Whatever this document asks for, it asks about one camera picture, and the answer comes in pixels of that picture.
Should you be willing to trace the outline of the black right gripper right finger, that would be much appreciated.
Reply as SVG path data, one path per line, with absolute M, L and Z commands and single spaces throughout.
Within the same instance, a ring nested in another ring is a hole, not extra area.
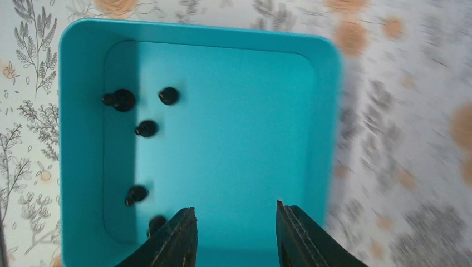
M 277 201 L 276 236 L 282 267 L 367 267 L 299 206 Z

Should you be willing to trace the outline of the black pawn in tray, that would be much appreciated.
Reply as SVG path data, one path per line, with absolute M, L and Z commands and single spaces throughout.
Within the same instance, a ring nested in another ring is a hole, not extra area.
M 179 101 L 180 92 L 174 87 L 165 87 L 159 91 L 158 98 L 164 105 L 174 105 Z
M 167 218 L 163 215 L 154 216 L 149 221 L 149 228 L 147 230 L 146 236 L 150 238 L 155 232 L 157 232 L 163 225 L 167 223 Z
M 118 89 L 113 93 L 105 93 L 102 96 L 102 103 L 105 106 L 111 106 L 120 112 L 132 110 L 136 103 L 134 94 L 127 89 Z
M 126 206 L 133 206 L 134 204 L 143 201 L 149 192 L 146 187 L 142 185 L 135 185 L 131 187 L 125 197 L 125 205 Z
M 152 137 L 159 130 L 158 124 L 153 120 L 143 120 L 134 129 L 134 133 L 142 137 Z

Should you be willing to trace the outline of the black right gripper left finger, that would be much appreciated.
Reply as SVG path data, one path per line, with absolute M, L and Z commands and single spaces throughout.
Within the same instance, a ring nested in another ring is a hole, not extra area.
M 117 267 L 196 266 L 197 218 L 193 207 L 180 209 Z

